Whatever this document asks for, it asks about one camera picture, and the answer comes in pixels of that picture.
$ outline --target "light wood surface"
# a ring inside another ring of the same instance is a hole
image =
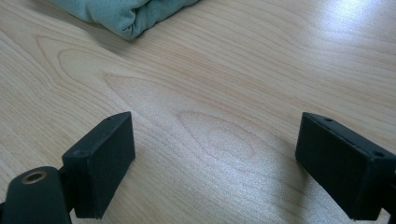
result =
[[[74,223],[354,223],[294,149],[309,111],[396,153],[395,11],[202,0],[125,41],[46,0],[0,0],[0,201],[131,111],[135,161],[104,218]]]

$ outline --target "cloth fold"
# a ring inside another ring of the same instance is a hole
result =
[[[133,39],[183,7],[199,0],[50,0],[87,22],[104,25],[125,39]]]

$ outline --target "table surface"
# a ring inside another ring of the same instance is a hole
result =
[[[294,150],[309,111],[396,153],[395,11],[202,0],[125,41],[47,0],[0,0],[0,201],[131,111],[136,159],[104,218],[74,223],[354,223]]]

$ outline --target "folded cloth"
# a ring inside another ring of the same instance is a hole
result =
[[[199,0],[50,0],[68,13],[104,25],[125,39],[133,39],[181,8]]]

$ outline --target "wood grain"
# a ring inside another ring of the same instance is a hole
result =
[[[136,160],[104,218],[74,223],[354,223],[294,149],[310,111],[396,153],[394,11],[202,0],[125,41],[46,0],[0,0],[0,201],[131,111]]]

